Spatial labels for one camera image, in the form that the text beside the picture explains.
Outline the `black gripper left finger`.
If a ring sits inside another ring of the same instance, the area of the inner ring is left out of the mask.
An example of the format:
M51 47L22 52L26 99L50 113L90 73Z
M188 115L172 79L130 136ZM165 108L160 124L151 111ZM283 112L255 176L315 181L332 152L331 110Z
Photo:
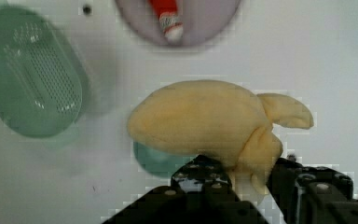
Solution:
M268 224L232 189L222 163L199 155L102 224Z

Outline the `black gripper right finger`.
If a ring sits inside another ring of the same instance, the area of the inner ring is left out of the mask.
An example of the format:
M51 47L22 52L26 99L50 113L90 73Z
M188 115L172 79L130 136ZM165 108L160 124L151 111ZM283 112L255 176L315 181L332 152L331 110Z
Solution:
M358 224L353 180L332 168L279 158L268 190L286 224Z

